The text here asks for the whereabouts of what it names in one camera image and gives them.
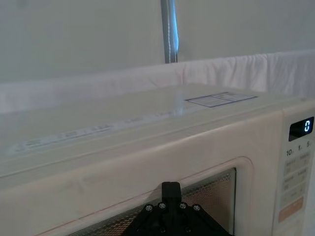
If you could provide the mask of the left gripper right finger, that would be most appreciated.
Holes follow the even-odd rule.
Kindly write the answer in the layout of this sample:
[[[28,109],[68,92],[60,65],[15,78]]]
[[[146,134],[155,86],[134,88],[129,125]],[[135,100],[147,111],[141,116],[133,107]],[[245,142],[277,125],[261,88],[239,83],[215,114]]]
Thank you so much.
[[[200,205],[182,201],[178,182],[171,183],[171,234],[173,236],[226,236],[228,232]]]

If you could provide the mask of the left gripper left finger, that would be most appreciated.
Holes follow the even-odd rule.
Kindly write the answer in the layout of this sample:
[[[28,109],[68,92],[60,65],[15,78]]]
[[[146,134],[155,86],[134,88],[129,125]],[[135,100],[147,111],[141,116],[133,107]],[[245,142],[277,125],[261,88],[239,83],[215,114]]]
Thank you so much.
[[[165,216],[172,204],[172,182],[161,184],[161,201],[157,205],[146,204],[130,225],[125,236],[153,236],[166,231]]]

